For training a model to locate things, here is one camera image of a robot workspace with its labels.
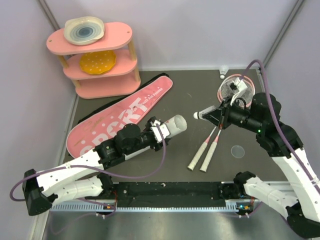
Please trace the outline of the white shuttlecock with black band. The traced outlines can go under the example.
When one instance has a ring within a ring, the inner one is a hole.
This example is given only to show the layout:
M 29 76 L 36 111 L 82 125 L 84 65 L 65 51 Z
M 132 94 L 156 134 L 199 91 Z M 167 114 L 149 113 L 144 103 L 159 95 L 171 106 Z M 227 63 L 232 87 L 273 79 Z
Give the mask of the white shuttlecock with black band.
M 212 105 L 212 106 L 209 106 L 201 111 L 196 111 L 193 113 L 193 118 L 196 120 L 204 120 L 204 115 L 206 115 L 216 109 L 217 109 L 217 107 Z

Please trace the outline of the white shuttlecock tube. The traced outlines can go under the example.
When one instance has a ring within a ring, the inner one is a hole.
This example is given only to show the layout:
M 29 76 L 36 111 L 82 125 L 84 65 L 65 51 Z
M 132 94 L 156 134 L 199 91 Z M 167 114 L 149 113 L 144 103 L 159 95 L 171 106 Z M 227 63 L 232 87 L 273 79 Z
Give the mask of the white shuttlecock tube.
M 168 120 L 167 126 L 169 127 L 170 136 L 173 138 L 187 129 L 187 122 L 183 116 L 177 114 Z M 149 149 L 151 149 L 150 142 L 147 140 L 146 132 L 143 131 L 134 146 L 124 154 L 124 159 L 129 160 Z

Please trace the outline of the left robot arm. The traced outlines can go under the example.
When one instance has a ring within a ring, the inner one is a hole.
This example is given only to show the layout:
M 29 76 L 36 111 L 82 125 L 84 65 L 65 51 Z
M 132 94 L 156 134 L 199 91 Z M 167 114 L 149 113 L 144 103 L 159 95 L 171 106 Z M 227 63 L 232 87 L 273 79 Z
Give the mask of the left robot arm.
M 144 130 L 126 124 L 116 135 L 79 157 L 60 166 L 24 173 L 22 191 L 29 216 L 42 214 L 53 206 L 85 197 L 109 198 L 114 191 L 107 169 L 147 150 L 165 150 L 169 140 L 183 132 L 173 118 L 162 122 L 151 118 Z

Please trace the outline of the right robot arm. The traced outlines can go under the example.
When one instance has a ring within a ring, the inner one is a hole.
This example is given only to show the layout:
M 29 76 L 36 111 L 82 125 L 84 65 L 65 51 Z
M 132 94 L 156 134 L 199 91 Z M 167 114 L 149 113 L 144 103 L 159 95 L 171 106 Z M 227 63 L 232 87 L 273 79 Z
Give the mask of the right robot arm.
M 320 181 L 312 170 L 297 132 L 280 121 L 281 104 L 271 94 L 256 93 L 250 108 L 225 98 L 193 116 L 224 130 L 235 125 L 256 134 L 256 141 L 286 176 L 295 196 L 263 182 L 245 171 L 236 174 L 233 192 L 239 198 L 254 197 L 277 211 L 301 238 L 320 236 Z

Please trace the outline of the clear round tube lid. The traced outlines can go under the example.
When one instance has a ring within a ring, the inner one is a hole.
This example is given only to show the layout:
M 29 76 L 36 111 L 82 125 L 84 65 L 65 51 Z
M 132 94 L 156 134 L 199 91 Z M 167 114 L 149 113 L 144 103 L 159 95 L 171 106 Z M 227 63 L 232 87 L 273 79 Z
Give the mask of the clear round tube lid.
M 231 155 L 234 158 L 241 159 L 245 156 L 245 149 L 240 145 L 234 145 L 231 150 Z

